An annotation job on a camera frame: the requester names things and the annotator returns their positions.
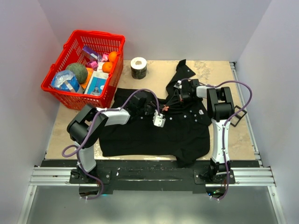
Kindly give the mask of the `black button shirt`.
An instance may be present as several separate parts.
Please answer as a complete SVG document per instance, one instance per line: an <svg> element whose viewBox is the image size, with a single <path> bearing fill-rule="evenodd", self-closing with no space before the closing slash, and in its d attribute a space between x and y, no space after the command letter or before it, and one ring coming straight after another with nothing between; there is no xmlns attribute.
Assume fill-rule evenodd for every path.
<svg viewBox="0 0 299 224"><path fill-rule="evenodd" d="M172 155L185 167L209 153L212 122L202 99L170 108L164 115L164 127L154 126L152 116L143 112L125 125L104 127L99 138L102 155Z"/></svg>

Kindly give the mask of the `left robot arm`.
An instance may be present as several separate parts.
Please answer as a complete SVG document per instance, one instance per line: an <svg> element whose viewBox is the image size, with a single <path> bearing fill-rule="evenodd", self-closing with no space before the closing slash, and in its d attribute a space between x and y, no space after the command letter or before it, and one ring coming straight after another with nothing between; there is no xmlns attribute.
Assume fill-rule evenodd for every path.
<svg viewBox="0 0 299 224"><path fill-rule="evenodd" d="M142 112L152 117L154 126L164 126L166 119L162 114L158 98L149 89L134 91L120 107L100 108L85 105L67 126L67 132L74 144L63 149L62 156L69 158L76 155L77 171L81 179L86 183L95 181L103 186L97 172L94 144L104 127L126 125L131 118Z"/></svg>

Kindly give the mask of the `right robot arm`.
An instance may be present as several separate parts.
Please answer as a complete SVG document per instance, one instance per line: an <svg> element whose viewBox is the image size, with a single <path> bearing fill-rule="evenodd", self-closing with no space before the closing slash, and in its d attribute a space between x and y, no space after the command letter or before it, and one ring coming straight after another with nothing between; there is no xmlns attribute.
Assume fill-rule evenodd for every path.
<svg viewBox="0 0 299 224"><path fill-rule="evenodd" d="M207 115L213 125L213 152L208 171L200 177L213 183L229 184L230 158L228 155L228 132L230 117L235 112L234 102L227 82L213 86L202 84L197 79L184 78L175 82L174 93L164 106L164 110L194 101L197 98L207 100Z"/></svg>

